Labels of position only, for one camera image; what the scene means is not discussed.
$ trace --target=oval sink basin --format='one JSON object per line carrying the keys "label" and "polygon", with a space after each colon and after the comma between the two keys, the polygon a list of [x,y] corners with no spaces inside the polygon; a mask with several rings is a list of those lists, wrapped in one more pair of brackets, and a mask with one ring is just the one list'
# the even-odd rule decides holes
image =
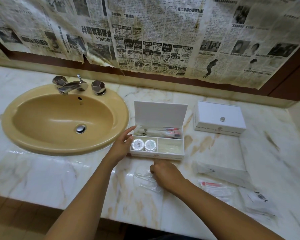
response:
{"label": "oval sink basin", "polygon": [[16,145],[53,156],[78,155],[110,145],[125,130],[129,111],[107,88],[97,96],[89,87],[61,95],[53,84],[25,92],[4,111],[2,128]]}

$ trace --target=white box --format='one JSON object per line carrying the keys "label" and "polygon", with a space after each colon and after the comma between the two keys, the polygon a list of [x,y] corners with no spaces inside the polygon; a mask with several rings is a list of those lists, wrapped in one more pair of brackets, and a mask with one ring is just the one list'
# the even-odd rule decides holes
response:
{"label": "white box", "polygon": [[[172,104],[172,103],[155,103],[134,101],[134,111],[136,125],[146,127],[172,127],[180,128],[181,139],[169,139],[160,137],[134,136],[133,139],[146,140],[152,139],[156,142],[157,147],[154,152],[136,151],[130,146],[130,154],[138,157],[154,157],[162,159],[181,160],[185,156],[184,141],[183,141],[183,121],[185,119],[187,104]],[[178,153],[165,153],[164,145],[175,146]]]}
{"label": "white box", "polygon": [[194,107],[194,129],[232,136],[246,130],[239,106],[198,101]]}

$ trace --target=hand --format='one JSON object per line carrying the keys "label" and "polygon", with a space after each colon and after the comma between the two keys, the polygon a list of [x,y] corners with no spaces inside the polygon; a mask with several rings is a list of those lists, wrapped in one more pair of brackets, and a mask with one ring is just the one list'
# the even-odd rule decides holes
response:
{"label": "hand", "polygon": [[118,162],[120,162],[129,152],[130,145],[133,141],[132,134],[128,135],[133,131],[136,126],[131,126],[126,129],[122,134],[114,141],[112,147],[108,151],[107,155],[104,157],[104,160],[111,163],[111,166],[114,168]]}
{"label": "hand", "polygon": [[150,166],[150,172],[159,186],[173,194],[186,181],[177,167],[167,161],[155,159],[154,164]]}

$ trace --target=sink drain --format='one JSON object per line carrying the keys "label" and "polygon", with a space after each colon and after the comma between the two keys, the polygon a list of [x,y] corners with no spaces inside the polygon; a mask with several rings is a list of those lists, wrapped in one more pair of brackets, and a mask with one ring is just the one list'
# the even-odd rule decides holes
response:
{"label": "sink drain", "polygon": [[85,125],[79,125],[75,131],[77,134],[82,134],[86,131],[87,127]]}

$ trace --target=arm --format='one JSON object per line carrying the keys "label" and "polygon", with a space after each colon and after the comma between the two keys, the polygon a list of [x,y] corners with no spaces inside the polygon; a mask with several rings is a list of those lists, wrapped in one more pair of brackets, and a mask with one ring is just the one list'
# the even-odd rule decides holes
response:
{"label": "arm", "polygon": [[133,140],[128,133],[134,128],[126,129],[116,139],[88,182],[50,228],[45,240],[94,239],[111,171],[128,153]]}
{"label": "arm", "polygon": [[192,184],[172,163],[155,160],[150,171],[157,183],[193,210],[218,240],[284,240],[246,214]]}

